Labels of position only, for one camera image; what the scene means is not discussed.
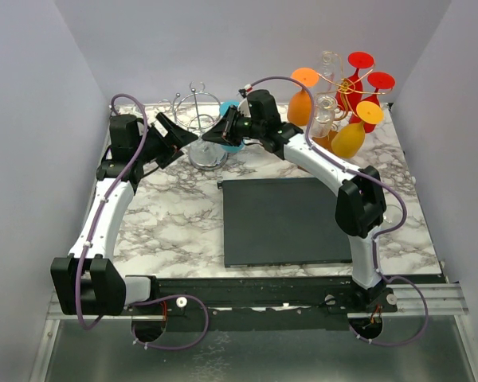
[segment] marble tabletop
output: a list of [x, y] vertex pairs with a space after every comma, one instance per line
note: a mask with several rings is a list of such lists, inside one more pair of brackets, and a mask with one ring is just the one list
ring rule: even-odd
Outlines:
[[[217, 106], [199, 108], [202, 114], [218, 114]], [[376, 167], [381, 179], [393, 186], [407, 204], [406, 224], [381, 237], [382, 269], [388, 275], [440, 274], [413, 179], [390, 113], [386, 106], [383, 109], [384, 121], [366, 135], [365, 143], [352, 160], [360, 167]], [[279, 110], [284, 118], [287, 106], [280, 105]], [[147, 107], [150, 122], [155, 120], [157, 111], [164, 110]], [[130, 106], [122, 106], [119, 112], [138, 114]], [[178, 113], [178, 118], [186, 123], [194, 116], [190, 105]], [[352, 264], [343, 263], [234, 268], [223, 265], [223, 204], [217, 181], [309, 176], [259, 146], [248, 146], [230, 155], [222, 168], [210, 172], [195, 169], [185, 155], [140, 183], [120, 227], [114, 264], [121, 275], [160, 278], [350, 275]], [[390, 194], [386, 194], [386, 203], [398, 205]]]

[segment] gray floor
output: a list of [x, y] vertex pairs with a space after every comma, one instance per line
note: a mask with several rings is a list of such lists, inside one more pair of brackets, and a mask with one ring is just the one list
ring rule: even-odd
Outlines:
[[[413, 335], [420, 318], [386, 320], [380, 338]], [[76, 321], [61, 323], [48, 381], [473, 381], [452, 317], [432, 318], [426, 335], [405, 347], [384, 349], [349, 332], [210, 332], [182, 352], [147, 351], [132, 345], [130, 322], [101, 322], [84, 332]], [[195, 333], [171, 333], [166, 343], [190, 341]]]

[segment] wall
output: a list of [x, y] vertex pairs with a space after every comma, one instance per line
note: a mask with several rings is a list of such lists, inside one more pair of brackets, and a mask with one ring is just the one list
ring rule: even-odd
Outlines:
[[478, 1], [452, 2], [395, 102], [394, 122], [478, 340]]
[[[314, 66], [322, 50], [372, 53], [400, 88], [449, 0], [55, 3], [104, 94], [129, 92], [154, 103], [186, 94], [192, 80], [220, 98], [234, 97], [248, 82]], [[295, 90], [269, 87], [285, 101]]]
[[0, 0], [0, 382], [28, 380], [81, 226], [107, 103], [49, 0]]

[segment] purple cable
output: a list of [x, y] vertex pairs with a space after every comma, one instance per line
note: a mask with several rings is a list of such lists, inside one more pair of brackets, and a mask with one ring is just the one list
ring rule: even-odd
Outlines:
[[[120, 97], [130, 99], [136, 104], [138, 109], [140, 109], [140, 111], [142, 112], [142, 117], [143, 117], [144, 132], [142, 134], [142, 139], [140, 140], [140, 144], [138, 145], [138, 149], [136, 149], [135, 154], [133, 155], [131, 160], [126, 164], [123, 170], [119, 173], [119, 176], [113, 181], [112, 185], [110, 185], [110, 188], [106, 191], [106, 193], [104, 193], [104, 200], [101, 201], [99, 206], [97, 207], [96, 214], [94, 215], [94, 218], [92, 219], [92, 224], [90, 226], [90, 229], [88, 230], [86, 241], [89, 243], [92, 242], [92, 238], [94, 237], [94, 233], [96, 232], [97, 224], [99, 223], [101, 213], [103, 212], [104, 206], [107, 203], [106, 201], [112, 194], [115, 187], [122, 181], [122, 178], [125, 175], [125, 173], [131, 168], [131, 166], [133, 166], [133, 163], [140, 155], [140, 152], [143, 149], [143, 145], [145, 144], [145, 140], [147, 139], [146, 132], [147, 132], [148, 124], [147, 124], [147, 113], [145, 112], [145, 107], [132, 95], [120, 93], [120, 94], [114, 95], [112, 100], [110, 101], [110, 104], [112, 106], [112, 111], [116, 115], [118, 115], [119, 113], [115, 109], [115, 101], [117, 100], [117, 98], [120, 98]], [[74, 294], [75, 294], [75, 300], [76, 300], [76, 315], [78, 317], [78, 322], [80, 323], [83, 329], [90, 330], [97, 325], [97, 323], [100, 321], [100, 319], [103, 316], [99, 316], [98, 318], [96, 318], [96, 320], [94, 320], [92, 324], [87, 325], [87, 323], [85, 322], [83, 318], [83, 313], [81, 311], [81, 274], [83, 272], [84, 261], [85, 261], [85, 257], [87, 257], [87, 253], [88, 253], [88, 246], [84, 246], [83, 251], [81, 252], [80, 259], [78, 260], [78, 267], [76, 269], [76, 284], [75, 284]]]
[[[270, 77], [265, 77], [265, 78], [262, 78], [261, 80], [258, 80], [258, 81], [255, 81], [253, 83], [251, 83], [251, 87], [253, 88], [254, 86], [262, 83], [262, 82], [265, 82], [265, 81], [269, 81], [269, 80], [286, 80], [286, 81], [290, 81], [290, 82], [293, 82], [294, 84], [297, 84], [299, 86], [302, 87], [303, 90], [306, 91], [306, 93], [308, 94], [308, 96], [310, 97], [310, 102], [311, 102], [311, 110], [310, 110], [310, 116], [313, 116], [314, 113], [315, 113], [315, 104], [314, 104], [314, 101], [313, 101], [313, 95], [311, 94], [310, 92], [310, 89], [305, 86], [303, 83], [299, 82], [298, 80], [294, 80], [293, 78], [290, 78], [290, 77], [286, 77], [286, 76], [270, 76]], [[404, 223], [406, 222], [407, 220], [407, 207], [406, 207], [406, 203], [404, 202], [404, 200], [402, 199], [402, 197], [394, 190], [392, 189], [391, 187], [389, 187], [387, 184], [379, 181], [378, 179], [375, 179], [374, 177], [371, 177], [370, 175], [366, 175], [365, 173], [361, 173], [359, 171], [356, 171], [356, 170], [351, 170], [349, 169], [348, 167], [346, 167], [345, 165], [343, 165], [342, 163], [336, 161], [333, 157], [330, 157], [328, 156], [325, 152], [323, 152], [321, 149], [318, 148], [318, 146], [314, 145], [313, 144], [313, 141], [310, 139], [310, 129], [311, 129], [311, 123], [313, 122], [313, 118], [310, 118], [308, 120], [308, 124], [307, 124], [307, 128], [306, 128], [306, 131], [304, 132], [304, 138], [306, 140], [306, 143], [308, 144], [308, 146], [313, 150], [315, 151], [320, 157], [322, 157], [323, 159], [325, 159], [326, 161], [330, 162], [331, 164], [333, 164], [334, 166], [338, 167], [339, 169], [341, 169], [342, 171], [346, 171], [348, 173], [351, 173], [353, 175], [357, 175], [357, 176], [360, 176], [360, 177], [363, 177], [369, 181], [372, 181], [373, 183], [375, 183], [376, 185], [379, 185], [381, 187], [383, 187], [386, 191], [388, 191], [389, 193], [391, 193], [397, 200], [398, 202], [400, 203], [400, 206], [402, 207], [402, 218], [400, 220], [400, 222], [391, 227], [391, 228], [387, 228], [387, 229], [384, 229], [384, 230], [381, 230], [377, 233], [375, 233], [373, 236], [372, 236], [372, 256], [373, 256], [373, 260], [374, 260], [374, 266], [375, 268], [378, 270], [378, 273], [381, 275], [382, 279], [384, 281], [386, 281], [386, 283], [390, 284], [392, 283], [395, 279], [400, 279], [406, 283], [408, 283], [410, 286], [412, 286], [414, 288], [414, 290], [420, 295], [421, 297], [421, 300], [423, 302], [423, 306], [425, 308], [425, 323], [423, 324], [423, 326], [421, 327], [420, 331], [412, 338], [410, 338], [409, 340], [406, 340], [406, 341], [402, 341], [402, 342], [395, 342], [395, 343], [386, 343], [386, 342], [380, 342], [380, 341], [370, 341], [364, 337], [361, 337], [359, 336], [359, 334], [357, 334], [354, 329], [352, 328], [351, 326], [351, 330], [356, 333], [356, 337], [358, 337], [359, 340], [361, 341], [365, 341], [365, 342], [368, 342], [368, 343], [371, 343], [371, 344], [374, 344], [374, 345], [380, 345], [380, 346], [400, 346], [400, 345], [407, 345], [407, 344], [410, 344], [411, 342], [413, 341], [416, 341], [418, 340], [422, 335], [423, 333], [426, 331], [427, 329], [427, 326], [429, 324], [429, 309], [427, 307], [427, 302], [425, 300], [425, 296], [423, 296], [423, 293], [421, 292], [421, 290], [414, 284], [412, 283], [411, 281], [409, 281], [408, 279], [406, 279], [405, 277], [402, 277], [402, 276], [393, 276], [391, 277], [390, 279], [388, 279], [385, 275], [382, 274], [380, 268], [379, 268], [379, 264], [378, 264], [378, 257], [377, 257], [377, 242], [376, 242], [376, 239], [384, 234], [384, 233], [388, 233], [388, 232], [393, 232], [393, 231], [396, 231], [397, 229], [399, 229], [402, 225], [404, 225]]]
[[209, 328], [209, 313], [207, 312], [206, 306], [204, 305], [202, 300], [200, 300], [199, 298], [196, 298], [196, 297], [191, 296], [189, 294], [174, 294], [174, 295], [171, 295], [171, 296], [157, 298], [156, 300], [136, 302], [132, 305], [133, 306], [145, 306], [145, 305], [159, 304], [160, 302], [163, 302], [163, 301], [166, 301], [166, 300], [172, 300], [174, 298], [179, 298], [179, 297], [189, 298], [190, 300], [196, 301], [202, 307], [202, 309], [204, 311], [204, 316], [206, 317], [206, 323], [204, 325], [204, 329], [203, 329], [202, 333], [200, 334], [200, 336], [198, 336], [198, 338], [196, 340], [194, 340], [194, 341], [192, 341], [192, 342], [190, 342], [189, 344], [186, 344], [186, 345], [181, 345], [181, 346], [155, 345], [152, 342], [141, 342], [136, 337], [135, 327], [133, 326], [132, 334], [133, 334], [133, 337], [135, 338], [136, 342], [138, 342], [141, 345], [144, 345], [148, 348], [153, 348], [153, 349], [158, 349], [158, 350], [185, 350], [185, 349], [189, 349], [192, 346], [195, 346], [197, 343], [199, 343], [203, 339], [203, 337], [206, 336], [207, 329]]

